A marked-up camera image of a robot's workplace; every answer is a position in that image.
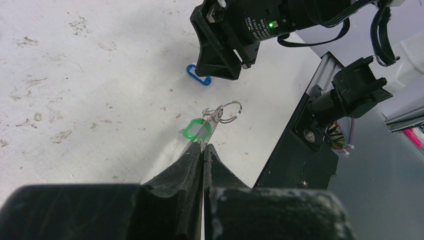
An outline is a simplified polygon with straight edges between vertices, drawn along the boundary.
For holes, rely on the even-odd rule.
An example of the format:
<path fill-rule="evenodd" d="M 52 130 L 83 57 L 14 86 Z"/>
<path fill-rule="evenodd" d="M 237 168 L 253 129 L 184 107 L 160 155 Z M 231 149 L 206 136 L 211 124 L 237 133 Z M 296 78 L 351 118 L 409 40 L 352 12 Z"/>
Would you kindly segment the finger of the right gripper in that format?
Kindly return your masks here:
<path fill-rule="evenodd" d="M 190 22 L 197 34 L 200 52 L 196 74 L 237 80 L 247 59 L 246 44 L 231 26 L 231 14 L 219 3 L 202 3 L 194 8 Z"/>

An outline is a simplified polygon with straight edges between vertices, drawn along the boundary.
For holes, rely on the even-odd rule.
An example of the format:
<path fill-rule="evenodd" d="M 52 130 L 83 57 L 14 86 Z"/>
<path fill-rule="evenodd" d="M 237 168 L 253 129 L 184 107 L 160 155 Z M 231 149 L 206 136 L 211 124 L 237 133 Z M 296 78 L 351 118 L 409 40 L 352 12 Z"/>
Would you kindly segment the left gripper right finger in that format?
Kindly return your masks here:
<path fill-rule="evenodd" d="M 323 190 L 250 188 L 221 161 L 203 153 L 206 240 L 354 240 L 342 203 Z"/>

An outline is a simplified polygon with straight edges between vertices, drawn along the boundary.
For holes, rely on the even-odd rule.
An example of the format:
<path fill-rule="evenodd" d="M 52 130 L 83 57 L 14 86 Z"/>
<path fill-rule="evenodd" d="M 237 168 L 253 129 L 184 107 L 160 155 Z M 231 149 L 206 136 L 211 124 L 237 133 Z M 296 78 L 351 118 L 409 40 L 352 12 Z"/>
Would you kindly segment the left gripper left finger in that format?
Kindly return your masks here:
<path fill-rule="evenodd" d="M 3 240 L 199 240 L 203 146 L 140 183 L 18 188 L 0 210 Z"/>

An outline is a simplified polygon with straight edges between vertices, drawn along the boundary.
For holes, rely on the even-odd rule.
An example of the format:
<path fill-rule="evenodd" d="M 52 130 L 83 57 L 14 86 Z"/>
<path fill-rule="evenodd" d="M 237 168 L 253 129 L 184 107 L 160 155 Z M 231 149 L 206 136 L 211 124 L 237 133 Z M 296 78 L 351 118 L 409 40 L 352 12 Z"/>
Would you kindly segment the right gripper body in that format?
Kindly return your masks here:
<path fill-rule="evenodd" d="M 207 0 L 205 35 L 217 48 L 216 58 L 225 66 L 252 66 L 260 42 L 277 39 L 287 48 L 316 46 L 315 43 L 289 42 L 291 33 L 321 26 L 342 24 L 336 41 L 350 28 L 349 0 Z"/>

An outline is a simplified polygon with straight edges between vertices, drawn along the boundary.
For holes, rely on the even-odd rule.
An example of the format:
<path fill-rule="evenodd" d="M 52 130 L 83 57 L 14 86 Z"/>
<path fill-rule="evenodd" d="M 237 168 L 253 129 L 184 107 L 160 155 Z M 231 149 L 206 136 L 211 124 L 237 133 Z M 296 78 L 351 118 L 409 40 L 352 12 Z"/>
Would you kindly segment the blue tagged key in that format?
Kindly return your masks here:
<path fill-rule="evenodd" d="M 196 65 L 195 64 L 188 64 L 186 66 L 186 72 L 187 74 L 193 78 L 194 80 L 196 80 L 197 82 L 199 82 L 200 84 L 204 85 L 204 86 L 209 86 L 212 83 L 212 78 L 210 76 L 198 76 L 195 73 L 196 70 Z"/>

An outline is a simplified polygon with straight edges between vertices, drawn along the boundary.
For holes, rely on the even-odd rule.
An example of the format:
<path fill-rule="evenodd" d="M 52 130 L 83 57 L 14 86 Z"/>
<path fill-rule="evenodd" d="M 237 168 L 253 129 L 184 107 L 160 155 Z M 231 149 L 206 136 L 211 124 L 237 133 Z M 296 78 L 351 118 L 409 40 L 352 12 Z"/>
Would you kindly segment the large metal key ring plate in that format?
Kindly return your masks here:
<path fill-rule="evenodd" d="M 237 105 L 238 106 L 238 111 L 233 115 L 230 116 L 229 118 L 224 119 L 223 118 L 223 114 L 224 114 L 224 108 L 229 106 L 229 105 Z M 217 126 L 219 124 L 229 124 L 233 121 L 235 121 L 242 113 L 243 110 L 243 106 L 242 104 L 237 101 L 237 100 L 233 100 L 229 103 L 225 103 L 222 105 L 219 105 L 217 108 L 214 109 L 210 109 L 210 108 L 206 108 L 202 111 L 202 117 L 203 119 L 205 119 L 210 125 L 211 125 L 211 129 L 212 132 L 210 134 L 210 136 L 208 138 L 206 138 L 205 140 L 200 139 L 200 140 L 189 140 L 189 143 L 184 147 L 183 151 L 181 152 L 180 156 L 184 155 L 184 153 L 188 150 L 188 148 L 192 145 L 192 144 L 199 144 L 201 151 L 203 152 L 206 145 L 209 143 L 210 139 L 212 138 L 213 133 L 215 132 Z"/>

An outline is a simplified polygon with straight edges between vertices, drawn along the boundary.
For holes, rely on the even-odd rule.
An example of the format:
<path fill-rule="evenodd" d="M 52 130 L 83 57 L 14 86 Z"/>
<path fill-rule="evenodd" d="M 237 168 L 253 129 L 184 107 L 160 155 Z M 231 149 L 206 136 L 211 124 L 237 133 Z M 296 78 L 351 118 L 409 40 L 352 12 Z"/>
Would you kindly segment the green tagged key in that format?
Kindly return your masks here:
<path fill-rule="evenodd" d="M 211 125 L 203 118 L 192 119 L 181 131 L 182 136 L 189 140 L 205 140 L 211 133 Z"/>

